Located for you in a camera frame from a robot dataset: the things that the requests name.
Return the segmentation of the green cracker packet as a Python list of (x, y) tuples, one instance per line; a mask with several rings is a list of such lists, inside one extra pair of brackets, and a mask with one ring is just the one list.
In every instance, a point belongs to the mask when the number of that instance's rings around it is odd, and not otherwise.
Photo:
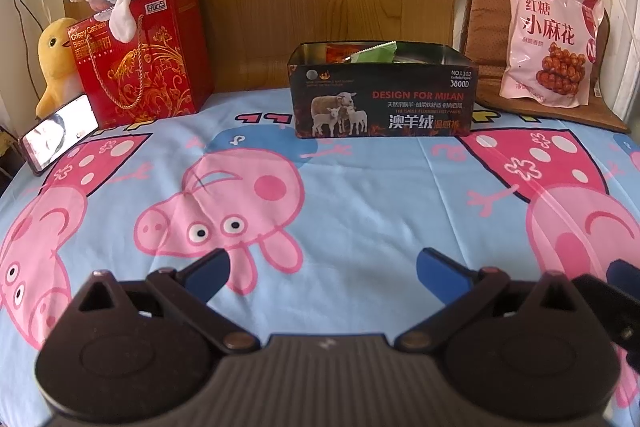
[(392, 64), (396, 51), (396, 41), (383, 42), (350, 54), (348, 61), (350, 64)]

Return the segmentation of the red orange snack bag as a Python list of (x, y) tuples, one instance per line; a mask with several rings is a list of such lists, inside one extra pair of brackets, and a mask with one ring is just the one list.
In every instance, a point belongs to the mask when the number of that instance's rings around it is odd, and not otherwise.
[(352, 55), (367, 49), (367, 47), (366, 44), (362, 43), (328, 43), (326, 45), (326, 64), (349, 62)]

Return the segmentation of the peppa pig bed sheet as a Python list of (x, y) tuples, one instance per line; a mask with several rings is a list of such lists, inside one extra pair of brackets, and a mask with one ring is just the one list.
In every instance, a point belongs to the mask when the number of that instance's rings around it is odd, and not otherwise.
[(630, 136), (474, 110), (462, 138), (297, 138), (288, 91), (101, 131), (1, 197), (1, 418), (38, 426), (39, 348), (91, 272), (141, 280), (215, 248), (213, 307), (260, 338), (395, 337), (451, 299), (432, 247), (471, 269), (612, 279), (639, 261)]

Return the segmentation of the smartphone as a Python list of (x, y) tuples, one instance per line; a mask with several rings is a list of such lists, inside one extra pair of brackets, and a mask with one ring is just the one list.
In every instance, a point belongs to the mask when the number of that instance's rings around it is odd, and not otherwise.
[(99, 129), (89, 98), (81, 94), (38, 122), (21, 139), (25, 161), (36, 176)]

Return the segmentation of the black sheep print box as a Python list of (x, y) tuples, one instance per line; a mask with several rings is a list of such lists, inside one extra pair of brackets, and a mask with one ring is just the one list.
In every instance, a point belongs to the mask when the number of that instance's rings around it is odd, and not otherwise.
[(299, 138), (467, 135), (478, 68), (450, 46), (396, 41), (392, 64), (326, 64), (326, 45), (288, 59)]

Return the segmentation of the red gift box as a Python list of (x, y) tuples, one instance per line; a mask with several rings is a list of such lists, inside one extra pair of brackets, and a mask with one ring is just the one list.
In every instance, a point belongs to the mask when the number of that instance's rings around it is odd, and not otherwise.
[(215, 88), (200, 0), (134, 0), (134, 38), (96, 16), (68, 28), (85, 94), (102, 128), (198, 113)]

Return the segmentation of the pink snack bag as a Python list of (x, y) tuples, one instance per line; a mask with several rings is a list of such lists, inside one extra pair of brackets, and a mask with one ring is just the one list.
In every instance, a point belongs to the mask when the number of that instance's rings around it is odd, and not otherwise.
[(602, 0), (510, 0), (500, 96), (553, 108), (589, 103)]

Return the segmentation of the yellow duck plush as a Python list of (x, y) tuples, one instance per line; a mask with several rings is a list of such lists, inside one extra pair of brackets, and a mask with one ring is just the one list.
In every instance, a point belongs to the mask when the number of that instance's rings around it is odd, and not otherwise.
[(38, 40), (38, 58), (46, 89), (36, 109), (44, 119), (82, 93), (82, 86), (72, 51), (68, 30), (77, 23), (63, 17), (50, 23)]

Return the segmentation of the brown chair cushion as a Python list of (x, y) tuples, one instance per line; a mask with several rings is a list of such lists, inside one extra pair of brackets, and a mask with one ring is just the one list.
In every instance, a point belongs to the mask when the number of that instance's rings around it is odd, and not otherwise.
[(609, 33), (602, 0), (468, 0), (460, 46), (480, 105), (626, 132), (599, 91)]

